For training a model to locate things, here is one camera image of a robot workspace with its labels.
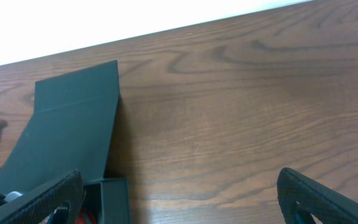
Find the red Pringles can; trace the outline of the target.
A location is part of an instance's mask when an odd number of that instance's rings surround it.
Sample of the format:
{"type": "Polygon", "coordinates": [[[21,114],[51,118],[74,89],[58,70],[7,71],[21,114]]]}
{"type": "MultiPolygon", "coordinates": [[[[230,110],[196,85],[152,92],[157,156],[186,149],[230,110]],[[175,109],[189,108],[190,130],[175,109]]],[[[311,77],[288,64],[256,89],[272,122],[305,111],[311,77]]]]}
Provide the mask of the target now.
{"type": "Polygon", "coordinates": [[[97,220],[89,210],[81,208],[75,224],[97,224],[97,220]]]}

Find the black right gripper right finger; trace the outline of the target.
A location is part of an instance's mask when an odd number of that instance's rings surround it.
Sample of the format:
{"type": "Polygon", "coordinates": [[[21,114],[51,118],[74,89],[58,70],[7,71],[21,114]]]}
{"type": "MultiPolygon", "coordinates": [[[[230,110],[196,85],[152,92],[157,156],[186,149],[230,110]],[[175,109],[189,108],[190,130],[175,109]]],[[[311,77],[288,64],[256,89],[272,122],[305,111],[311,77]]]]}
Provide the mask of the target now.
{"type": "Polygon", "coordinates": [[[291,169],[277,179],[278,202],[286,224],[358,223],[358,203],[291,169]]]}

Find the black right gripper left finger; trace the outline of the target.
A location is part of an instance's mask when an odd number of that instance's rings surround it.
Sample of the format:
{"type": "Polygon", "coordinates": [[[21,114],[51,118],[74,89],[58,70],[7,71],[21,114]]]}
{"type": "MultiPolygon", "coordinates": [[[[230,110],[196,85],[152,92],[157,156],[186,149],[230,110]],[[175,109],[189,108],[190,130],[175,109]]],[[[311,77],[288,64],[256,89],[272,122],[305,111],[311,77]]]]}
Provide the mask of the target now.
{"type": "Polygon", "coordinates": [[[83,203],[78,170],[67,172],[0,206],[0,223],[40,223],[58,207],[66,207],[64,223],[74,223],[83,203]]]}

